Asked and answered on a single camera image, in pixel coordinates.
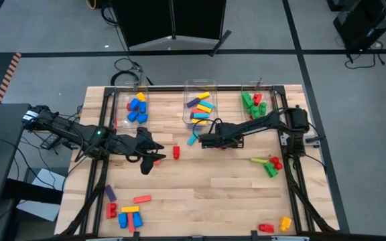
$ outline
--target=transparent container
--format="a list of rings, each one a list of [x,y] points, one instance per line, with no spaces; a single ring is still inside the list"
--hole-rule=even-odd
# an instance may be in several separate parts
[[[254,96],[254,94],[262,94],[260,103],[265,102],[267,104],[266,114],[269,114],[269,112],[272,111],[271,86],[265,84],[264,81],[255,80],[243,82],[241,86],[241,92],[247,92],[250,94],[251,98]],[[239,101],[241,101],[241,116],[243,120],[250,121],[251,117],[244,107],[241,93],[239,93]]]
[[[209,119],[214,120],[215,118],[218,118],[217,82],[215,80],[187,80],[184,83],[184,111],[182,119],[189,129],[192,129],[194,125],[192,124],[190,114],[192,113],[192,109],[196,108],[196,105],[188,108],[187,103],[194,100],[198,94],[204,92],[210,93],[210,96],[205,98],[204,101],[214,105],[214,108],[209,115]],[[209,124],[211,124],[210,121],[208,121],[206,125],[196,125],[195,130],[199,131],[201,129],[200,126],[205,127]]]
[[[130,103],[134,98],[137,98],[137,94],[142,92],[145,97],[145,101],[147,103],[147,109],[145,113],[140,114],[148,114],[149,109],[149,96],[148,96],[148,85],[147,82],[123,82],[120,85],[116,86],[118,90],[118,99],[116,100],[117,106],[117,129],[133,129],[135,130],[137,127],[146,127],[148,128],[149,119],[143,123],[139,124],[138,120],[131,122],[127,119],[127,115],[131,112],[127,110],[127,104]]]

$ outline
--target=wooden tabletop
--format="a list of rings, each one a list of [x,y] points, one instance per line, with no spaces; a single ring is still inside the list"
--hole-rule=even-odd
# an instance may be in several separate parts
[[[97,125],[105,87],[89,87],[84,100],[80,123]],[[308,110],[301,85],[285,86],[289,106]],[[200,143],[188,146],[191,131],[183,116],[183,92],[150,92],[148,127],[154,141],[165,147],[162,164],[149,175],[142,175],[138,163],[128,163],[123,156],[111,155],[107,184],[117,196],[117,209],[132,206],[136,196],[151,195],[152,201],[139,204],[144,225],[141,236],[246,236],[258,224],[275,225],[276,234],[295,234],[294,224],[288,232],[279,231],[283,216],[292,217],[285,174],[269,178],[252,157],[281,158],[276,131],[264,131],[245,137],[243,149],[201,149]],[[264,101],[270,103],[270,95]],[[245,121],[241,112],[240,92],[218,92],[218,117],[227,123]],[[119,129],[120,133],[131,133]],[[172,147],[181,148],[174,160]],[[321,159],[319,149],[306,147],[306,153]],[[307,157],[301,159],[310,201],[321,216],[338,229],[336,214],[327,178],[321,164]],[[55,234],[61,233],[74,219],[84,203],[91,160],[87,159],[68,177],[60,207]],[[76,165],[71,162],[70,169]],[[96,180],[100,175],[98,166]],[[132,236],[120,229],[116,218],[105,217],[104,197],[99,236]],[[298,201],[302,227],[306,229],[304,210]],[[96,202],[91,207],[87,232],[92,232]]]

